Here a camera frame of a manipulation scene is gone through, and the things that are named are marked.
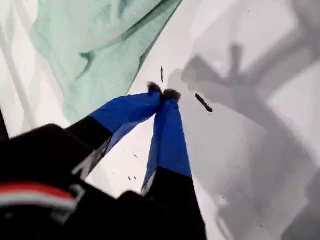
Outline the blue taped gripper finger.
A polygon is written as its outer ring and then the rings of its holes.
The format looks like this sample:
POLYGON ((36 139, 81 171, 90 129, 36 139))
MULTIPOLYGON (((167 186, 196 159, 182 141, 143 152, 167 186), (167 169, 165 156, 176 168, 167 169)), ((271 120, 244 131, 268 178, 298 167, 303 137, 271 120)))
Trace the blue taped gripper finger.
POLYGON ((123 137, 156 114, 162 100, 161 88, 149 82, 146 93, 117 97, 69 126, 69 133, 93 149, 72 174, 85 179, 123 137))
POLYGON ((205 240, 206 225, 192 178, 180 97, 173 89, 163 92, 153 125, 143 194, 150 203, 156 237, 205 240))

